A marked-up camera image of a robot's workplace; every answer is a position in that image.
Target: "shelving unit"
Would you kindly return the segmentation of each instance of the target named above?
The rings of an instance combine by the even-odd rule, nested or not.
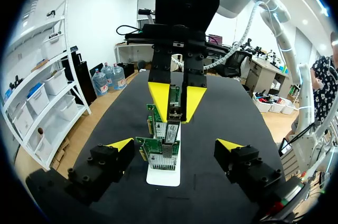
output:
[[[13,51],[17,49],[20,45],[28,41],[29,39],[34,38],[36,35],[46,31],[50,30],[51,28],[54,28],[59,23],[59,30],[64,33],[63,37],[65,38],[65,45],[66,45],[66,52],[62,52],[61,54],[55,56],[54,58],[50,59],[46,64],[44,64],[42,67],[36,69],[35,71],[31,72],[29,75],[25,77],[25,79],[20,83],[20,85],[15,88],[11,94],[11,96],[8,98],[6,102],[3,102],[0,105],[1,113],[11,130],[12,134],[16,138],[16,140],[20,143],[20,145],[25,149],[28,154],[30,154],[42,167],[49,170],[49,166],[60,146],[64,138],[66,137],[69,130],[73,127],[73,125],[76,123],[76,121],[81,117],[81,115],[87,110],[89,114],[91,114],[91,111],[89,109],[89,106],[86,102],[86,99],[82,93],[81,87],[79,85],[79,81],[75,72],[75,68],[72,61],[72,56],[70,52],[70,46],[69,46],[69,40],[68,40],[68,22],[67,22],[67,12],[68,12],[68,0],[64,0],[58,7],[58,9],[63,9],[63,12],[52,19],[48,19],[44,22],[41,22],[40,24],[37,24],[36,26],[30,27],[29,29],[25,30],[23,33],[21,33],[19,36],[17,36],[15,39],[13,39],[10,44],[8,45],[6,52],[5,52],[5,58],[10,59],[10,57],[13,55]],[[17,133],[17,130],[15,128],[15,125],[11,121],[11,117],[9,115],[8,108],[12,105],[16,105],[15,102],[17,102],[17,99],[21,98],[22,96],[25,96],[26,93],[23,91],[27,91],[27,85],[36,84],[39,82],[39,75],[46,71],[47,68],[49,68],[51,65],[57,65],[59,68],[61,67],[60,60],[64,57],[67,57],[70,65],[70,70],[73,76],[74,81],[69,82],[68,85],[61,90],[61,92],[56,95],[48,95],[49,103],[47,106],[42,110],[40,114],[33,114],[33,124],[26,133],[26,135],[21,138],[20,135]],[[83,105],[77,105],[78,106],[78,112],[72,119],[72,121],[66,121],[60,117],[58,117],[56,114],[52,113],[52,108],[54,105],[67,93],[70,93],[70,90],[73,90],[74,93],[82,100]],[[39,126],[43,125],[44,133],[46,136],[46,139],[52,144],[52,151],[49,154],[49,158],[47,161],[42,161],[37,155],[37,149],[39,149],[39,146],[42,144],[42,141],[37,143],[36,149],[32,149],[29,142],[30,139],[33,137],[36,137],[36,134],[34,133]]]

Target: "black table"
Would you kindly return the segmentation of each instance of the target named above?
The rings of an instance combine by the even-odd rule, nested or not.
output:
[[[181,85],[182,73],[172,73]],[[112,223],[249,223],[258,210],[237,184],[231,184],[213,157],[216,138],[251,144],[275,169],[282,169],[276,145],[261,114],[242,85],[207,76],[208,89],[189,124],[182,125],[181,185],[146,183],[148,163],[136,155],[119,183],[113,183],[91,208]],[[76,165],[95,145],[148,137],[146,104],[152,103],[148,72],[141,72],[108,108],[83,147]]]

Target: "white cable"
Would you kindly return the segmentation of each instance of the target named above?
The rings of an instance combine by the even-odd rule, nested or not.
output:
[[[221,63],[225,62],[230,56],[232,56],[232,55],[238,50],[239,47],[242,46],[244,40],[247,38],[247,35],[248,35],[248,33],[249,33],[250,28],[251,28],[252,20],[254,19],[254,15],[255,15],[255,13],[256,13],[257,7],[258,7],[259,5],[261,5],[261,4],[265,4],[265,3],[262,2],[262,1],[258,1],[258,2],[256,2],[255,5],[253,6],[253,9],[252,9],[252,12],[251,12],[251,16],[250,16],[248,25],[247,25],[247,27],[246,27],[246,29],[245,29],[245,31],[244,31],[244,34],[243,34],[242,38],[240,39],[240,41],[239,41],[235,46],[233,46],[232,49],[231,49],[231,50],[230,50],[223,58],[219,59],[218,61],[216,61],[216,62],[214,62],[214,63],[212,63],[212,64],[210,64],[210,65],[208,65],[208,66],[204,66],[204,67],[203,67],[204,70],[213,68],[213,67],[217,66],[218,64],[221,64]],[[178,64],[180,67],[183,67],[183,66],[184,66],[183,63],[177,61],[177,60],[174,59],[173,57],[171,57],[171,60],[172,60],[175,64]]]

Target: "white base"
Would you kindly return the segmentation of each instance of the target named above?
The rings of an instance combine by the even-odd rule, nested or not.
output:
[[[181,125],[177,132],[177,140],[181,141]],[[181,142],[179,154],[177,155],[176,169],[172,170],[156,170],[148,166],[147,183],[151,185],[177,187],[181,183]]]

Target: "black chair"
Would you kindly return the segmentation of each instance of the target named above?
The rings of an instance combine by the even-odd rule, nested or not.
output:
[[[140,71],[141,69],[145,69],[145,68],[146,68],[146,61],[139,60],[137,62],[137,70]]]
[[[215,66],[215,70],[222,77],[240,77],[241,65],[246,57],[251,59],[252,55],[246,51],[236,51],[230,58],[227,59],[226,64],[219,64]]]

